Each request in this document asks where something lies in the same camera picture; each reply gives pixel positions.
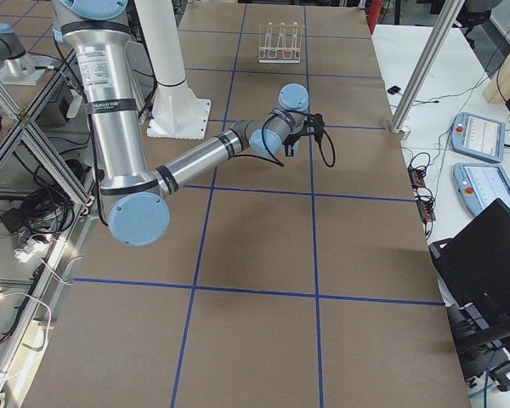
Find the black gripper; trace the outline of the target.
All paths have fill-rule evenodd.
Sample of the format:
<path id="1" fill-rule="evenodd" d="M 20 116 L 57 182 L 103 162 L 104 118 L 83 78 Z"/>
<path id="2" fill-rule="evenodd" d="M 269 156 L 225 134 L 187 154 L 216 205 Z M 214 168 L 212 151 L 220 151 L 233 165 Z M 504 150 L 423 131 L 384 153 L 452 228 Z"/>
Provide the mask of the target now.
<path id="1" fill-rule="evenodd" d="M 289 135 L 286 137 L 286 139 L 283 141 L 283 150 L 285 156 L 295 156 L 298 152 L 299 147 L 299 140 L 301 139 L 300 136 L 297 135 Z"/>

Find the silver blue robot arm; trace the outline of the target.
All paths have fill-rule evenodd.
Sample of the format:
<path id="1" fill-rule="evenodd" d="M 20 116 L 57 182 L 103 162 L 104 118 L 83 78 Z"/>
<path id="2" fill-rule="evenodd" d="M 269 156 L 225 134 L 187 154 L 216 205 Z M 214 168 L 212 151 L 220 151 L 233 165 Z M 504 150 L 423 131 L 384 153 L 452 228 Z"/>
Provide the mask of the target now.
<path id="1" fill-rule="evenodd" d="M 211 103 L 190 89 L 173 6 L 169 1 L 135 4 L 157 89 L 148 134 L 196 139 L 192 150 L 149 169 L 142 144 L 127 45 L 131 39 L 123 1 L 56 1 L 55 36 L 76 55 L 86 107 L 94 129 L 95 158 L 101 162 L 99 194 L 105 220 L 121 243 L 147 246 L 169 225 L 166 197 L 222 162 L 252 149 L 274 158 L 295 142 L 306 122 L 307 89 L 286 85 L 278 105 L 262 120 L 237 122 L 228 131 L 205 135 Z"/>

